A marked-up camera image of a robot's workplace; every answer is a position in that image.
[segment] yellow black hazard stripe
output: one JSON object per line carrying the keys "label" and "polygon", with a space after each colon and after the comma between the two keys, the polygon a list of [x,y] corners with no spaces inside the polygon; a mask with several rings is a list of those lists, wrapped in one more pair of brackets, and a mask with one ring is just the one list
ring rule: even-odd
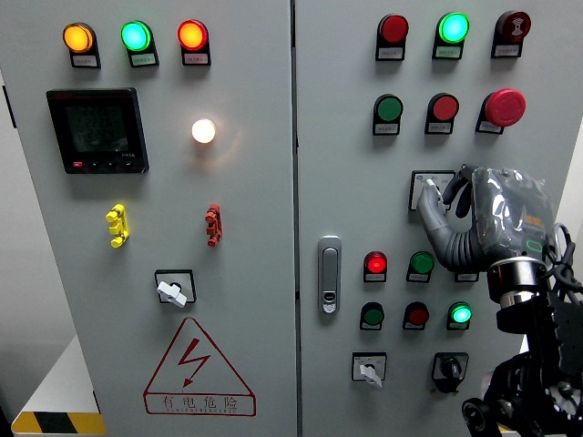
{"label": "yellow black hazard stripe", "polygon": [[21,412],[12,432],[38,434],[107,435],[98,412]]}

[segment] white switch knob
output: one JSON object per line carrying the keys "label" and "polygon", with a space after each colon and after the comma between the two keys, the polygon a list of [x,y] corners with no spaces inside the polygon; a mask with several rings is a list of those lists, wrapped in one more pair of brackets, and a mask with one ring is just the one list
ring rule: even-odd
{"label": "white switch knob", "polygon": [[365,365],[361,364],[360,369],[361,369],[361,375],[364,376],[364,378],[366,379],[366,381],[369,384],[371,384],[375,389],[382,389],[383,382],[377,376],[377,374],[374,371],[374,368],[373,367],[371,367],[371,366],[365,366]]}
{"label": "white switch knob", "polygon": [[184,294],[180,293],[180,287],[178,285],[169,285],[162,280],[158,285],[157,292],[162,300],[173,303],[179,308],[184,308],[187,298]]}

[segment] red indicator light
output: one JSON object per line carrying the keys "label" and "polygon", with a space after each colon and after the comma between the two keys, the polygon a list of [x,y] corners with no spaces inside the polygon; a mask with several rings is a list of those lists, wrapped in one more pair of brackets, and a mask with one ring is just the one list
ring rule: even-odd
{"label": "red indicator light", "polygon": [[506,12],[498,18],[496,31],[505,42],[520,43],[530,31],[530,16],[526,12]]}
{"label": "red indicator light", "polygon": [[486,118],[500,127],[514,125],[527,110],[527,100],[520,91],[503,88],[492,94],[486,102]]}
{"label": "red indicator light", "polygon": [[409,23],[404,16],[388,15],[381,24],[380,32],[387,43],[399,44],[409,33]]}
{"label": "red indicator light", "polygon": [[409,314],[409,321],[413,325],[421,326],[425,325],[429,320],[429,313],[426,310],[413,310]]}
{"label": "red indicator light", "polygon": [[441,121],[455,117],[459,110],[459,103],[452,96],[439,97],[434,103],[434,115]]}
{"label": "red indicator light", "polygon": [[197,20],[187,20],[179,26],[180,45],[186,50],[200,50],[209,40],[207,27]]}
{"label": "red indicator light", "polygon": [[382,252],[371,252],[366,256],[365,264],[371,273],[383,273],[386,270],[386,256]]}

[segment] illuminated green light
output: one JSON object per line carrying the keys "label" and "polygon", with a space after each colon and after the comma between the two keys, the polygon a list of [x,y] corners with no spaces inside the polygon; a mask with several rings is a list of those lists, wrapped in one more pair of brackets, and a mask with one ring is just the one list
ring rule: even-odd
{"label": "illuminated green light", "polygon": [[152,40],[148,27],[140,21],[130,21],[121,28],[121,40],[132,52],[145,50]]}
{"label": "illuminated green light", "polygon": [[472,318],[472,310],[467,303],[456,303],[452,306],[449,313],[452,319],[457,323],[466,323]]}
{"label": "illuminated green light", "polygon": [[447,14],[439,22],[439,36],[449,44],[464,41],[469,30],[470,22],[467,16],[459,12]]}

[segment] plastic cover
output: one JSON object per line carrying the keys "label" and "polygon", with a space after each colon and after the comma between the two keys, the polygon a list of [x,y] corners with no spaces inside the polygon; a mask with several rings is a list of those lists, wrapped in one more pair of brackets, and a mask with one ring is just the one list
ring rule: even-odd
{"label": "plastic cover", "polygon": [[472,173],[474,214],[480,247],[488,259],[543,259],[554,212],[543,181],[511,169]]}

